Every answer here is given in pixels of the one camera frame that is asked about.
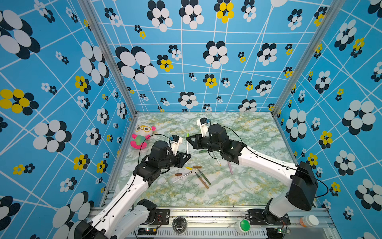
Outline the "white pen green tip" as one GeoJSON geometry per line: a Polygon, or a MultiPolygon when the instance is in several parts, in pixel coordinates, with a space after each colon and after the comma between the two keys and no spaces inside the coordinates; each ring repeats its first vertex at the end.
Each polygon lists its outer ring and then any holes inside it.
{"type": "Polygon", "coordinates": [[[189,143],[188,141],[186,142],[186,153],[189,153],[189,143]]]}

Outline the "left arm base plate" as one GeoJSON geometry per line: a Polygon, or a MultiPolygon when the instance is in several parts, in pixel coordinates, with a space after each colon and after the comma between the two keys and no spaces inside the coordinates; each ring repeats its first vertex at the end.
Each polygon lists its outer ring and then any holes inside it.
{"type": "Polygon", "coordinates": [[[149,217],[142,225],[169,225],[170,210],[155,209],[149,213],[149,217]]]}

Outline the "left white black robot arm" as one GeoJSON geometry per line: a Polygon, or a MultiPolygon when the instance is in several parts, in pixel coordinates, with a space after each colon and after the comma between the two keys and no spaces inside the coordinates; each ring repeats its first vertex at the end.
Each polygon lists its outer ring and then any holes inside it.
{"type": "Polygon", "coordinates": [[[156,204],[139,197],[171,167],[182,168],[192,157],[179,152],[183,139],[156,141],[150,154],[143,157],[133,175],[113,200],[90,222],[80,222],[74,229],[75,239],[124,239],[143,223],[155,220],[156,204]]]}

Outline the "green gel pen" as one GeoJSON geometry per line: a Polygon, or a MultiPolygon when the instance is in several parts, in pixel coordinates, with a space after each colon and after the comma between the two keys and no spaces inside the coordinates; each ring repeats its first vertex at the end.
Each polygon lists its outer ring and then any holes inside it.
{"type": "Polygon", "coordinates": [[[198,169],[198,171],[200,172],[201,176],[203,177],[203,179],[207,182],[208,185],[211,185],[210,181],[207,179],[207,177],[202,173],[201,170],[198,169]]]}

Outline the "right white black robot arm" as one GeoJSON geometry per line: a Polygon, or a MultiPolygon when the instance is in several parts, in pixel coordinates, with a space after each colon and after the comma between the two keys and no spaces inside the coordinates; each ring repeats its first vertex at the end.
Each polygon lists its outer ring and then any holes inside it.
{"type": "Polygon", "coordinates": [[[230,139],[226,127],[219,124],[203,124],[200,129],[200,134],[187,137],[194,149],[216,151],[224,160],[257,169],[288,187],[284,193],[270,199],[263,210],[262,217],[268,224],[295,209],[312,209],[318,182],[307,163],[294,164],[260,153],[241,141],[230,139]]]}

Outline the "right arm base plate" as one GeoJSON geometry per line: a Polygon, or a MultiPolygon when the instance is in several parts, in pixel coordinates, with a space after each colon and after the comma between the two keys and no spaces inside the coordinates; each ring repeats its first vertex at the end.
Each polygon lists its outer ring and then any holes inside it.
{"type": "Polygon", "coordinates": [[[244,218],[250,222],[252,226],[290,226],[290,219],[287,214],[281,218],[277,218],[270,213],[263,213],[262,209],[250,209],[244,218]]]}

